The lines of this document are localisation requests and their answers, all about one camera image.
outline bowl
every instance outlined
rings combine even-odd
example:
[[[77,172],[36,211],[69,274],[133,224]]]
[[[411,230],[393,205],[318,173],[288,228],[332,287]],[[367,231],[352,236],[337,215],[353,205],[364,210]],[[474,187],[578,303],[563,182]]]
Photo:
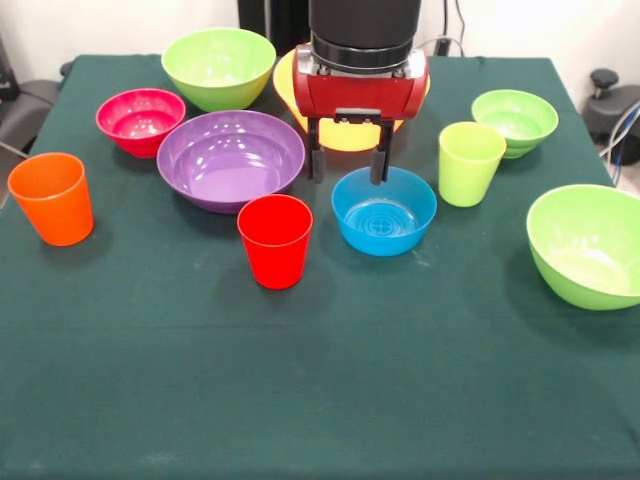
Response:
[[[231,110],[200,115],[167,135],[158,151],[158,170],[193,204],[235,214],[254,198],[285,190],[304,159],[304,143],[287,123]]]
[[[418,175],[389,167],[388,180],[373,185],[368,167],[345,175],[331,205],[343,238],[368,255],[390,257],[414,248],[436,214],[436,195]]]
[[[288,52],[276,65],[273,70],[273,86],[282,98],[287,108],[291,110],[292,115],[305,131],[309,131],[307,117],[303,117],[298,110],[295,95],[293,93],[293,58],[295,50]],[[425,95],[429,91],[431,78],[427,79],[427,89]],[[404,122],[398,120],[394,124],[394,131],[398,130]],[[319,128],[320,145],[332,150],[342,152],[360,152],[370,150],[378,145],[380,140],[380,127],[372,124],[351,124],[351,123],[335,123],[330,118],[320,120]]]
[[[567,185],[529,209],[533,260],[572,305],[614,310],[640,303],[640,199],[612,187]]]
[[[503,158],[520,158],[558,127],[555,108],[536,95],[519,90],[492,90],[477,97],[471,114],[478,123],[495,128],[505,138]]]
[[[240,28],[211,28],[175,40],[162,68],[176,88],[205,112],[248,107],[262,92],[276,50],[262,35]]]
[[[96,113],[96,124],[122,150],[137,158],[155,158],[162,140],[186,114],[175,93],[138,88],[106,100]]]

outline dark green cloth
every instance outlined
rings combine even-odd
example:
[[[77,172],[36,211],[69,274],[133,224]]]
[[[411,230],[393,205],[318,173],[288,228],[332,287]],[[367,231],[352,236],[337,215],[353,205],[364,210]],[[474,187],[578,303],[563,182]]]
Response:
[[[505,161],[485,200],[439,200],[422,243],[364,256],[330,193],[368,154],[329,155],[292,193],[315,226],[303,280],[252,280],[235,218],[173,193],[95,126],[110,95],[173,89],[157,56],[82,56],[34,151],[85,161],[96,227],[44,245],[0,214],[0,477],[603,478],[640,475],[640,311],[557,298],[527,246],[546,190],[609,184],[546,59],[432,58],[394,165],[435,188],[437,136],[493,88],[542,95],[560,125]],[[292,118],[269,86],[252,107]],[[190,115],[198,112],[191,108]]]

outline magenta bowl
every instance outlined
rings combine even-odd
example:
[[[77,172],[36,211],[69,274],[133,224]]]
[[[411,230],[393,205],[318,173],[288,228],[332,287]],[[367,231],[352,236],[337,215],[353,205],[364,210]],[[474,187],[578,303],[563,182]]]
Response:
[[[167,135],[158,171],[198,207],[235,214],[250,200],[285,190],[305,159],[300,135],[264,113],[227,110],[195,117]]]
[[[184,120],[187,107],[175,93],[138,88],[106,100],[96,124],[122,150],[136,158],[155,158],[162,140]]]

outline pink bowl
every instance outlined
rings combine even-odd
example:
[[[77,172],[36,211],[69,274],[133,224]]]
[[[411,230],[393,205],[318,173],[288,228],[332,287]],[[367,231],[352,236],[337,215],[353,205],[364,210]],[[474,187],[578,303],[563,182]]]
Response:
[[[96,113],[96,124],[122,150],[155,158],[162,140],[184,120],[187,107],[175,93],[138,88],[118,93]]]

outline blue bowl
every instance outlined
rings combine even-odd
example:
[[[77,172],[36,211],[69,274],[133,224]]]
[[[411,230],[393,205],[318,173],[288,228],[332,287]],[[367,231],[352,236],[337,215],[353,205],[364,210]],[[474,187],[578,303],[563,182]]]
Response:
[[[356,250],[391,257],[414,248],[433,220],[436,195],[418,175],[389,167],[386,182],[373,185],[368,167],[345,175],[331,204],[343,238]]]

